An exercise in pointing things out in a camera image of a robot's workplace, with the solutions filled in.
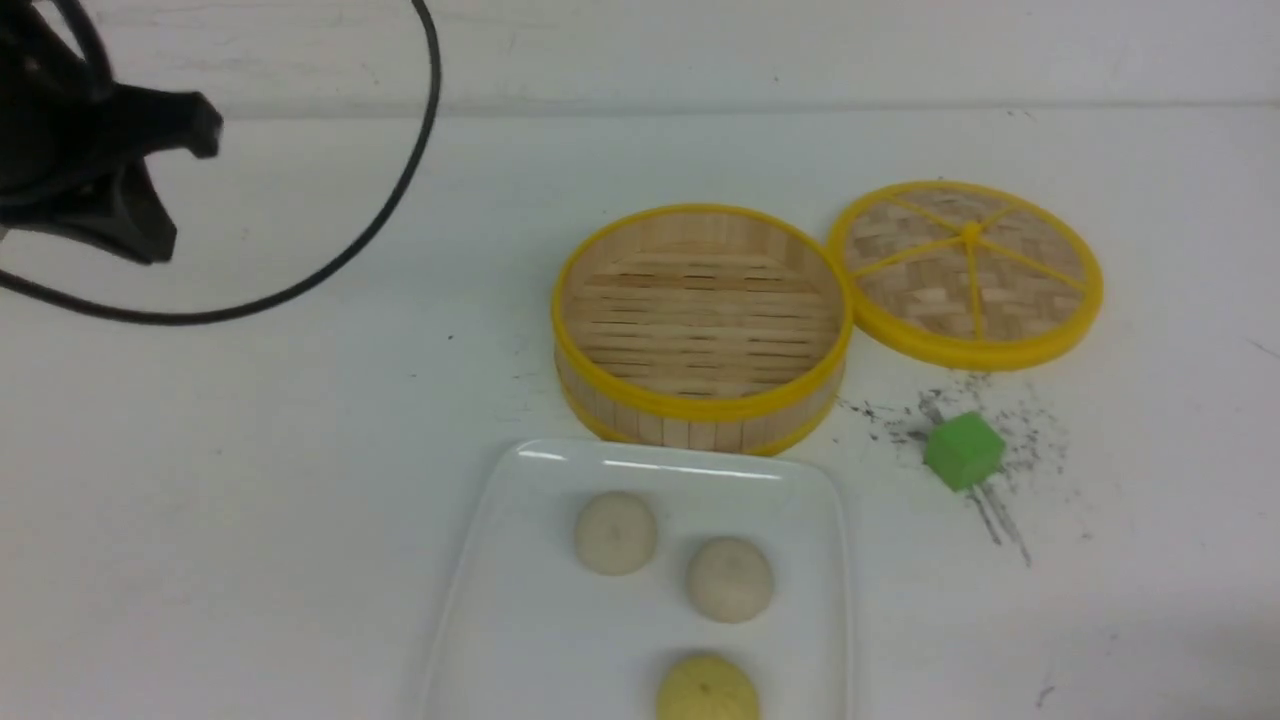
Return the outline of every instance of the green cube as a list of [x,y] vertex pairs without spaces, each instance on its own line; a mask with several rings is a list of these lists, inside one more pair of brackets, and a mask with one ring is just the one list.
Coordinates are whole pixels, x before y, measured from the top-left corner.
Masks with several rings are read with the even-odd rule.
[[1005,441],[977,413],[965,413],[933,428],[924,448],[924,464],[948,488],[960,492],[986,480],[1000,469]]

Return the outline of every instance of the bamboo steamer lid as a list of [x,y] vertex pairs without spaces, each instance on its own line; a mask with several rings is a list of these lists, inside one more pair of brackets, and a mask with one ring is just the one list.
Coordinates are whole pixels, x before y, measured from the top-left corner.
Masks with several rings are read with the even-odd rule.
[[969,370],[1057,357],[1102,305],[1088,245],[1012,195],[938,181],[856,200],[828,247],[850,281],[855,319],[906,355]]

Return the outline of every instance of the white rectangular plate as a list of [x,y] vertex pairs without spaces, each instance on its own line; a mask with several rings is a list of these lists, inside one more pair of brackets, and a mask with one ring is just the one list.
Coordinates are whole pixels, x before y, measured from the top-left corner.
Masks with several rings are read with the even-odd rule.
[[[658,519],[649,565],[605,578],[573,553],[591,496],[628,491]],[[712,537],[755,542],[776,593],[723,625],[685,594]],[[737,664],[764,720],[837,720],[850,710],[844,506],[817,469],[777,460],[534,441],[498,462],[471,523],[428,664],[430,720],[653,720],[667,669],[709,651]]]

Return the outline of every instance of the yellow rim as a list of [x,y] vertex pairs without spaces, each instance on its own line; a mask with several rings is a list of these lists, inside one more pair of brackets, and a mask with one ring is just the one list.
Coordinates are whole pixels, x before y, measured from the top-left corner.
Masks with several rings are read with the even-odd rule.
[[[627,442],[631,445],[644,445],[643,442],[640,442],[634,437],[627,437],[620,432],[616,432],[613,428],[609,428],[604,423],[595,419],[594,415],[582,409],[582,406],[579,405],[576,400],[573,400],[573,396],[570,395],[568,387],[564,386],[564,378],[561,378],[561,395],[564,396],[564,402],[568,404],[568,409],[573,411],[573,415],[577,416],[579,421],[582,423],[582,425],[585,425],[586,429],[591,430],[591,433],[594,433],[595,437],[609,442]],[[818,425],[822,424],[823,420],[827,419],[827,415],[831,413],[831,407],[835,404],[836,404],[836,396],[832,395],[831,400],[828,400],[827,404],[818,410],[818,414],[810,418],[808,421],[805,421],[804,425],[796,428],[794,433],[782,437],[780,439],[776,439],[771,443],[744,450],[742,455],[771,456],[771,455],[777,455],[783,450],[787,450],[792,445],[809,437],[809,433],[812,433]]]
[[[1061,325],[1030,340],[1020,340],[1015,342],[957,340],[933,334],[928,331],[904,323],[900,318],[872,301],[872,299],[858,287],[856,282],[850,282],[849,292],[852,299],[854,314],[858,318],[858,325],[867,331],[867,334],[874,337],[893,350],[897,350],[899,352],[904,352],[925,363],[964,370],[1016,370],[1021,368],[1030,368],[1032,365],[1039,365],[1041,363],[1047,363],[1059,357],[1068,350],[1075,347],[1075,345],[1089,332],[1089,327],[1093,324],[1094,318],[1098,315],[1098,310],[1102,307],[1102,268],[1098,266],[1098,261],[1093,256],[1093,251],[1089,250],[1089,246],[1075,233],[1075,231],[1068,227],[1066,223],[1060,220],[1048,210],[1028,202],[1016,195],[1010,195],[1007,192],[983,187],[980,184],[951,181],[908,182],[892,184],[869,195],[864,195],[852,205],[846,208],[844,213],[841,213],[835,227],[831,229],[831,234],[827,237],[827,250],[841,270],[847,272],[845,270],[849,266],[847,259],[845,258],[845,238],[849,237],[849,231],[859,215],[867,211],[867,209],[872,205],[888,200],[896,195],[910,192],[913,190],[931,188],[963,190],[1004,200],[1009,208],[1001,209],[995,215],[986,218],[982,223],[979,223],[983,227],[987,227],[1010,209],[1025,210],[1048,223],[1050,227],[1066,238],[1071,249],[1080,258],[1080,264],[1084,268],[1084,283],[1079,283],[1078,281],[1071,281],[1069,283],[1073,284],[1073,287],[1076,287],[1084,296],[1080,307]],[[933,215],[923,208],[918,211],[934,222],[941,222],[941,219],[933,218]],[[942,241],[941,243],[927,247],[932,250],[952,241]],[[1043,272],[1042,268],[1036,265],[1032,265],[1032,268]],[[1052,270],[1050,270],[1050,274],[1056,275]],[[970,287],[977,291],[977,283],[970,283]],[[980,315],[975,316],[975,322],[980,322]]]
[[[836,282],[840,283],[841,297],[845,304],[844,320],[841,322],[840,334],[836,337],[835,345],[831,350],[813,366],[808,373],[800,375],[799,378],[778,386],[773,389],[762,392],[759,395],[751,395],[740,398],[696,398],[696,397],[675,397],[668,395],[662,395],[645,389],[640,386],[628,383],[623,379],[616,378],[609,373],[604,372],[599,365],[593,363],[586,354],[577,348],[573,343],[572,337],[568,334],[568,328],[564,323],[564,316],[562,311],[563,299],[564,299],[564,286],[568,282],[570,269],[577,263],[584,252],[588,251],[593,245],[595,245],[602,237],[608,236],[613,231],[640,220],[653,218],[655,215],[666,215],[671,213],[730,213],[736,215],[744,215],[768,223],[778,229],[787,232],[791,236],[797,237],[805,245],[808,245],[819,258],[827,264],[832,274],[836,277]],[[653,210],[645,210],[644,213],[636,213],[635,215],[628,215],[621,220],[613,222],[599,231],[591,237],[586,238],[586,242],[579,246],[579,249],[570,256],[568,261],[564,263],[563,269],[561,269],[559,278],[556,281],[556,290],[552,293],[552,331],[556,333],[556,343],[563,351],[564,357],[573,370],[588,382],[593,388],[604,393],[609,400],[626,405],[635,410],[644,413],[650,413],[653,415],[660,415],[664,418],[675,418],[678,420],[691,420],[691,421],[726,421],[726,420],[739,420],[745,418],[754,418],[759,415],[768,415],[783,407],[788,407],[795,402],[808,397],[815,392],[831,374],[840,366],[840,361],[845,355],[845,350],[849,345],[849,337],[854,331],[854,306],[850,297],[849,282],[845,278],[845,273],[832,264],[831,256],[827,251],[818,245],[813,238],[800,232],[795,227],[783,223],[782,220],[765,215],[748,208],[735,208],[732,205],[712,205],[712,204],[690,204],[690,205],[668,205],[666,208],[654,208]],[[603,433],[596,432],[595,434],[605,437]],[[781,451],[782,447],[774,450],[774,452]]]

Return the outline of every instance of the black wire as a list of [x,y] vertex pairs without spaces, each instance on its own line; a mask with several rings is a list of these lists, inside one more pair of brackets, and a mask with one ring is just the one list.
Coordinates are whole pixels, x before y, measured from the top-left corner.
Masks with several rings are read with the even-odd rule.
[[88,19],[88,13],[79,4],[79,0],[54,0],[58,12],[67,20],[67,28],[76,37],[76,44],[84,55],[84,65],[88,68],[90,97],[101,100],[111,94],[115,78],[111,76],[111,59],[106,55],[106,46],[102,38],[93,29],[93,20]]
[[[74,4],[74,0],[61,0],[59,6],[68,1]],[[301,282],[274,295],[269,295],[243,305],[201,313],[152,313],[148,310],[113,307],[110,305],[102,305],[100,302],[93,302],[92,300],[84,300],[59,290],[45,287],[40,283],[31,282],[27,278],[18,277],[4,270],[0,270],[0,288],[10,290],[19,295],[40,300],[41,302],[56,305],[64,310],[70,310],[73,313],[104,320],[116,320],[120,323],[134,323],[142,325],[207,325],[212,323],[236,320],[264,310],[270,310],[271,307],[276,307],[298,297],[333,277],[333,274],[340,270],[343,265],[349,263],[356,255],[360,255],[360,251],[364,250],[375,236],[378,236],[379,231],[383,229],[383,225],[385,225],[387,220],[392,217],[392,213],[396,211],[396,206],[399,205],[401,199],[404,196],[410,183],[413,181],[417,165],[421,163],[422,154],[426,151],[426,141],[431,137],[431,128],[435,126],[435,114],[440,106],[440,41],[435,33],[435,20],[431,19],[431,13],[426,9],[424,0],[410,0],[410,3],[413,5],[413,9],[417,10],[417,17],[422,22],[422,31],[426,33],[428,55],[431,61],[431,88],[428,94],[426,111],[422,113],[422,127],[419,129],[417,141],[413,142],[413,150],[410,152],[408,163],[406,163],[399,179],[396,181],[396,186],[387,197],[387,202],[383,204],[381,210],[374,215],[369,227],[356,236],[356,240],[353,240],[346,250],[338,254],[338,256],[330,260],[326,265],[307,275]]]

